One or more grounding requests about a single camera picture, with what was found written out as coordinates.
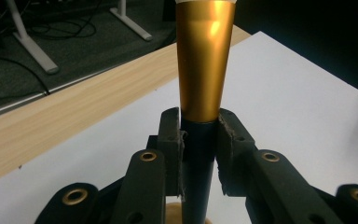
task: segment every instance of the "dark background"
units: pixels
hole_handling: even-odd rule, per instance
[[[19,62],[34,74],[16,64],[0,61],[0,107],[43,91],[33,76],[53,90],[175,41],[173,0],[128,0],[128,16],[154,37],[150,42],[109,13],[110,7],[117,6],[117,0],[50,0],[48,3],[31,0],[32,4],[18,0],[16,3],[23,12],[28,33],[61,71],[54,76],[47,75],[14,39],[11,33],[15,28],[9,13],[2,16],[6,3],[1,0],[0,57]],[[63,33],[34,32],[49,26],[75,31],[74,25],[63,21],[84,25],[90,16],[95,34],[89,37],[52,40],[46,37]],[[239,0],[234,23],[251,35],[258,31],[266,33],[358,89],[358,1]],[[92,34],[92,27],[86,26],[81,34]]]

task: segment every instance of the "gold cylinder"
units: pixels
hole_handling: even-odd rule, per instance
[[[235,3],[189,1],[176,5],[182,117],[210,122],[219,115]]]

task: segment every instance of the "desk leg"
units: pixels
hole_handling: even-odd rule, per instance
[[[110,8],[115,16],[117,16],[121,21],[123,21],[127,26],[129,26],[136,34],[141,36],[144,40],[150,41],[153,39],[153,36],[145,31],[142,27],[132,21],[126,15],[126,0],[120,0],[117,7]]]
[[[39,65],[49,74],[54,74],[59,71],[59,67],[49,58],[49,56],[43,51],[34,41],[28,36],[22,19],[17,9],[14,0],[7,0],[7,5],[10,9],[13,21],[16,24],[17,33],[13,35],[19,40],[19,42],[28,50],[28,52],[34,57]]]

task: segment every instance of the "cone-shaped object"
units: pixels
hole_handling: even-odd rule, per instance
[[[184,224],[205,223],[234,12],[231,1],[176,4],[181,129],[187,132],[181,172]]]
[[[182,117],[217,119],[222,98],[235,3],[176,4],[177,51]]]

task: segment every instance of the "white table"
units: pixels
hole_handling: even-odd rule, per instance
[[[0,223],[33,223],[68,184],[101,189],[122,177],[131,155],[158,132],[160,113],[174,106],[177,79],[0,178]],[[222,107],[237,114],[258,148],[281,152],[311,185],[334,194],[358,183],[358,90],[270,37],[258,33],[231,49]],[[214,175],[207,216],[249,223],[244,201],[222,196]]]

